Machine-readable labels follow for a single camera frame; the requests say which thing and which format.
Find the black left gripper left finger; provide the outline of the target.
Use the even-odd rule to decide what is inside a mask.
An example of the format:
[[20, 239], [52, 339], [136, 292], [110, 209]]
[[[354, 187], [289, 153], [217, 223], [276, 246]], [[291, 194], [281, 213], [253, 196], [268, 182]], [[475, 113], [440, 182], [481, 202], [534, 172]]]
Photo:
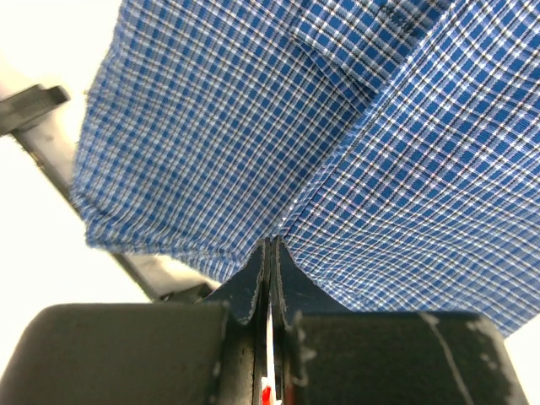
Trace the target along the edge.
[[198, 303], [70, 304], [25, 328], [4, 404], [258, 404], [267, 242]]

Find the blue checked long sleeve shirt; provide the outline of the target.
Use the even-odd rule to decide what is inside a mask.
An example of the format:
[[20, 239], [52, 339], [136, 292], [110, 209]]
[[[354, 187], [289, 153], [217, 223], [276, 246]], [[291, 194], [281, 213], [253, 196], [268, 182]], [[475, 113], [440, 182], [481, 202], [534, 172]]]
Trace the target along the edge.
[[357, 311], [539, 312], [536, 1], [124, 1], [73, 202], [225, 281], [257, 242]]

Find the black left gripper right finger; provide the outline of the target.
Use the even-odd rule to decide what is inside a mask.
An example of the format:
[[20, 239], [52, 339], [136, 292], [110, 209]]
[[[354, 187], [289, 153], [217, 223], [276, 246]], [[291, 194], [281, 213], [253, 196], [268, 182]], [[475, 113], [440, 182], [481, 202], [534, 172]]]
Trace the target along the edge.
[[286, 404], [524, 404], [503, 338], [462, 311], [354, 312], [271, 243], [271, 286]]

